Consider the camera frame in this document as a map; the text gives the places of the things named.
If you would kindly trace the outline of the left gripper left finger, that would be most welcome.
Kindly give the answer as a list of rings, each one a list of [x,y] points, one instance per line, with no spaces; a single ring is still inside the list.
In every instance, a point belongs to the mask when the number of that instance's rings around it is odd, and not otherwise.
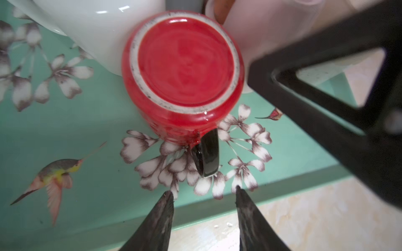
[[[120,251],[166,251],[174,216],[174,196],[166,191]]]

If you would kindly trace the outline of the red mug black handle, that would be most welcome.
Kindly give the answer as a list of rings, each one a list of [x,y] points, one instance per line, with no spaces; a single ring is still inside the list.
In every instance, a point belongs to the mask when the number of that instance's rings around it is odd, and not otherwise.
[[[189,147],[202,177],[218,172],[218,125],[245,80],[231,36],[205,15],[168,11],[138,24],[121,59],[133,103],[162,140]]]

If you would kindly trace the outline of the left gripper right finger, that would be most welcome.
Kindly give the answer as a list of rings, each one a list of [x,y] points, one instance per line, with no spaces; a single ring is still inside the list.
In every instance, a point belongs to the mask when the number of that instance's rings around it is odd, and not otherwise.
[[[271,228],[247,192],[236,187],[241,251],[290,251]]]

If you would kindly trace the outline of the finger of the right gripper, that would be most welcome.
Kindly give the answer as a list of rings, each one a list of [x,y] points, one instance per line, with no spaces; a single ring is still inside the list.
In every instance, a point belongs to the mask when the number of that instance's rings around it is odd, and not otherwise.
[[[363,107],[300,80],[316,64],[383,49]],[[381,1],[255,60],[248,85],[279,108],[386,203],[402,206],[402,3]]]

